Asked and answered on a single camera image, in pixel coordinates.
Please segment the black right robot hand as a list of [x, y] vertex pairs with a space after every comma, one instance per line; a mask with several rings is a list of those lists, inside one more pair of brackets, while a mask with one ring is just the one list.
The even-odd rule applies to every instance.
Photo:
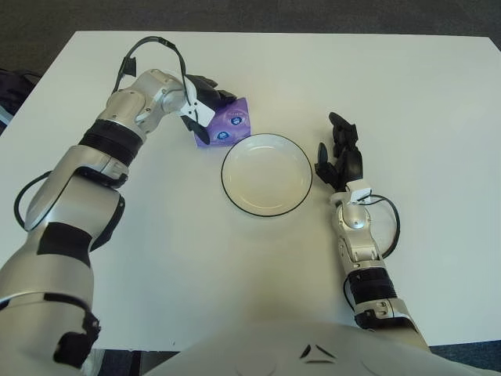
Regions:
[[316, 175], [338, 192], [345, 191], [347, 183], [363, 178], [362, 154], [357, 147], [359, 140], [355, 124], [350, 124], [339, 114], [329, 113], [333, 126], [333, 156], [335, 162], [329, 162], [329, 155], [324, 143], [320, 143], [315, 163]]

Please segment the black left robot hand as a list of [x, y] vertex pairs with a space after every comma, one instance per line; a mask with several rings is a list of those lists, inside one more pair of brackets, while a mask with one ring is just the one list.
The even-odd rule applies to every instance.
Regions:
[[187, 74], [182, 78], [186, 101], [178, 115], [190, 132], [209, 145], [211, 137], [208, 125], [218, 112], [236, 101], [237, 97], [231, 92], [217, 90], [218, 83], [204, 76]]

